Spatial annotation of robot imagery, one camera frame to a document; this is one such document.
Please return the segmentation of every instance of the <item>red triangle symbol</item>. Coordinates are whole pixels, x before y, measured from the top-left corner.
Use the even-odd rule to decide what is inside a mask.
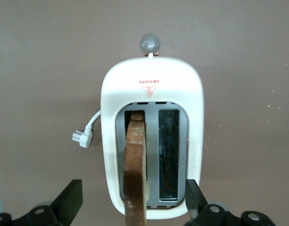
[[[144,89],[148,97],[150,97],[151,95],[153,95],[156,89],[156,86],[142,86],[142,88]]]

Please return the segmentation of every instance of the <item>gray knob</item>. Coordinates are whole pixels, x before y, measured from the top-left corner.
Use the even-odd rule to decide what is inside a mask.
[[[160,49],[160,39],[155,34],[148,33],[140,40],[140,48],[144,53],[157,53]]]

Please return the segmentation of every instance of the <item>power cord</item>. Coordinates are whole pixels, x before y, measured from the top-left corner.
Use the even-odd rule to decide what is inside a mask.
[[[94,121],[101,115],[101,111],[99,110],[88,122],[84,132],[80,130],[76,130],[72,135],[72,140],[79,142],[80,147],[87,148],[90,145],[93,132],[92,132],[92,124]]]

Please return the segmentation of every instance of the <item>white power cord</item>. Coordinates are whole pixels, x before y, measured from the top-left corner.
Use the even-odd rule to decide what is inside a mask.
[[[92,118],[91,120],[88,122],[88,124],[86,125],[86,128],[84,130],[84,132],[80,131],[80,130],[76,130],[75,133],[73,133],[72,135],[72,140],[79,142],[79,146],[80,147],[84,147],[87,148],[90,145],[92,136],[93,136],[93,132],[92,130],[92,124],[94,123],[94,121],[101,115],[101,111],[99,110]]]

